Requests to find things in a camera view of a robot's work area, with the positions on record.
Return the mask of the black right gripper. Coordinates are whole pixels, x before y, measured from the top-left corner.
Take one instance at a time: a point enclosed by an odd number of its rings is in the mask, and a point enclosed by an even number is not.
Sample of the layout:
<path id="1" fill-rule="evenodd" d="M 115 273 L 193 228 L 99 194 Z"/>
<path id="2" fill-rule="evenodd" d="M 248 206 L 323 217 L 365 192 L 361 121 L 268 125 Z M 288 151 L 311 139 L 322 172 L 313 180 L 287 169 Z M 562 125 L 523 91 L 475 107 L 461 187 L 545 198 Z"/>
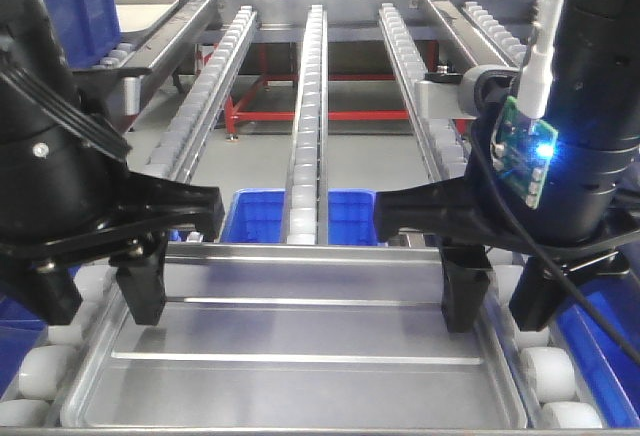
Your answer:
<path id="1" fill-rule="evenodd" d="M 374 225 L 386 240 L 407 227 L 470 244 L 576 259 L 631 240 L 631 205 L 616 186 L 631 163 L 631 71 L 579 68 L 561 76 L 543 119 L 558 131 L 537 209 L 498 179 L 491 136 L 516 73 L 492 70 L 476 81 L 480 116 L 473 122 L 466 171 L 440 182 L 376 197 Z M 479 315 L 492 266 L 482 245 L 442 244 L 441 311 L 450 333 L 469 332 Z M 541 331 L 571 294 L 543 261 L 530 256 L 508 304 L 520 331 Z"/>

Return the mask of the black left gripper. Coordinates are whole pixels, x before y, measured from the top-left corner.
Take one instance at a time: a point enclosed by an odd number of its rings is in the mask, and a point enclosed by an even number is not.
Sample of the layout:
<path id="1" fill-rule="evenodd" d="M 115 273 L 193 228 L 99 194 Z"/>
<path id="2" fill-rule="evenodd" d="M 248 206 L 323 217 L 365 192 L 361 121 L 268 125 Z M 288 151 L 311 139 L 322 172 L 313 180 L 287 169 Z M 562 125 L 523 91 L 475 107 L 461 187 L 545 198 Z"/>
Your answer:
<path id="1" fill-rule="evenodd" d="M 130 148 L 100 114 L 15 63 L 1 66 L 1 292 L 48 325 L 69 325 L 82 297 L 54 267 L 107 227 L 122 239 L 120 190 Z M 150 233 L 109 258 L 138 325 L 156 326 L 167 298 L 166 233 Z"/>

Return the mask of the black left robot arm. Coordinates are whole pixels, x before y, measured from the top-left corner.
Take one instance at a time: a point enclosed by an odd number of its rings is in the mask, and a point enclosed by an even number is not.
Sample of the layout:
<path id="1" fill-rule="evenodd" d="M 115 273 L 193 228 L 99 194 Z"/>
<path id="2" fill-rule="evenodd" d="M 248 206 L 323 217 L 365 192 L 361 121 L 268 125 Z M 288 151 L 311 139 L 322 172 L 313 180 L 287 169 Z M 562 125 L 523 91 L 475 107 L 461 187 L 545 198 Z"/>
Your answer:
<path id="1" fill-rule="evenodd" d="M 106 259 L 134 321 L 156 324 L 172 228 L 207 237 L 220 191 L 131 171 L 105 88 L 126 71 L 73 72 L 43 0 L 1 0 L 1 290 L 50 325 L 82 298 L 70 271 Z"/>

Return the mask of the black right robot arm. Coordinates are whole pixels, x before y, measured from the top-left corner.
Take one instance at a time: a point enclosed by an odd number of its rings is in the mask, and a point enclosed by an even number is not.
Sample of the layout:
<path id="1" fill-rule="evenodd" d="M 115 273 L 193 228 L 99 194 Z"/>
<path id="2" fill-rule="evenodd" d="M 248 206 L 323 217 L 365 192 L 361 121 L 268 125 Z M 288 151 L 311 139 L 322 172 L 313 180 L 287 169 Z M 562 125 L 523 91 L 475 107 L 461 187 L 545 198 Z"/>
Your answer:
<path id="1" fill-rule="evenodd" d="M 441 310 L 453 333 L 474 324 L 493 246 L 526 256 L 509 309 L 544 328 L 595 282 L 629 274 L 639 199 L 620 180 L 639 149 L 639 0 L 540 0 L 518 71 L 482 73 L 462 176 L 381 192 L 373 221 L 436 238 Z"/>

